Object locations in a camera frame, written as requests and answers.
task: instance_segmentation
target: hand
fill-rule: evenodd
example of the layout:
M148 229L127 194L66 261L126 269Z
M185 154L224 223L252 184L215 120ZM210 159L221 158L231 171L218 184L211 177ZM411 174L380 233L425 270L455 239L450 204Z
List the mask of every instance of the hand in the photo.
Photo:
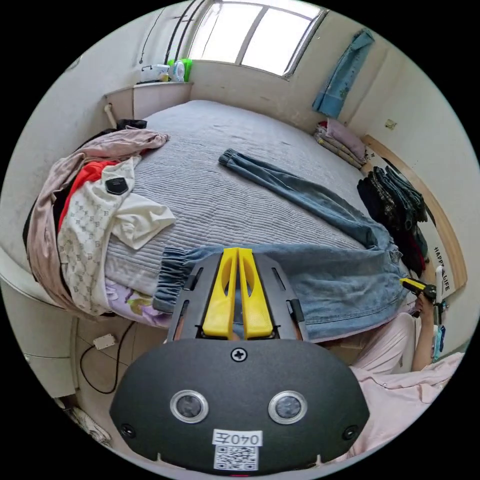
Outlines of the hand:
M420 312L420 318L422 320L434 319L434 305L421 293L415 302L416 309Z

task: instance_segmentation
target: camera lens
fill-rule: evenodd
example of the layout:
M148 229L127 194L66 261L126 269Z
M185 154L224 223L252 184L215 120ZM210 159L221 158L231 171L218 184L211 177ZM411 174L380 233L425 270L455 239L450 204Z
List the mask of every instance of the camera lens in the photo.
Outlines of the camera lens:
M209 413L209 404L201 393L181 390L171 398L170 410L182 422L197 424Z
M307 401L296 391L282 391L268 405L270 418L281 425L290 425L301 420L307 413Z

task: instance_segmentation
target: qr code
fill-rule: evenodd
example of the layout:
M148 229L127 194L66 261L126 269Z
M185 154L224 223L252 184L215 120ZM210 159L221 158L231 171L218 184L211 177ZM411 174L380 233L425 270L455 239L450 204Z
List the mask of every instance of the qr code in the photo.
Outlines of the qr code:
M214 468L217 470L258 470L257 446L215 446Z

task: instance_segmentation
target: white floor tile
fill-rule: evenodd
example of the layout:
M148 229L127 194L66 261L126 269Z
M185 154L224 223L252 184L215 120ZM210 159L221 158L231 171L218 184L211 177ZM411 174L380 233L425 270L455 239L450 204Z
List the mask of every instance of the white floor tile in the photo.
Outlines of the white floor tile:
M116 338L116 345L110 346L102 350L105 355L116 360L119 349L119 342L125 330L129 327L131 321L120 316L106 318L100 322L94 322L85 318L78 319L77 336L82 340L92 345L94 340L103 335L112 334ZM135 333L137 324L126 334L125 340L120 350L120 361L125 365L130 365L132 361L132 353L134 346Z
M85 377L80 372L80 356L85 349L88 348L89 344L77 338L77 358L76 365L78 370L78 384L79 391L76 394L79 407L87 413L97 424L99 424L104 430L106 430L111 436L111 446L114 450L122 452L125 455L130 457L142 459L145 462L150 462L146 458L143 458L133 452L129 446L125 443L122 436L119 434L118 430L115 428L115 425L110 418L109 409L112 404L114 393L104 395L95 391L85 380ZM120 363L118 368L118 378L119 381L125 373L127 366ZM115 360L110 356L105 355L101 351L93 348L89 351L83 360L83 371L87 376L89 382L93 384L97 389L102 391L109 391L115 380ZM174 467L168 463L158 461L156 464L161 464L166 467Z
M149 350L159 347L167 338L168 330L139 323L136 326L132 361Z

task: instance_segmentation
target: electrical outlet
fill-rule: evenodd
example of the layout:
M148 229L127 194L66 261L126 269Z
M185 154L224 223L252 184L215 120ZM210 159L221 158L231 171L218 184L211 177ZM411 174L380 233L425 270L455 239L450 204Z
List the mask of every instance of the electrical outlet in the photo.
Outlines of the electrical outlet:
M390 129L390 130L393 130L396 125L397 125L397 122L396 122L396 121L393 121L393 120L390 120L390 119L388 119L388 120L385 122L385 127L388 128L388 129Z

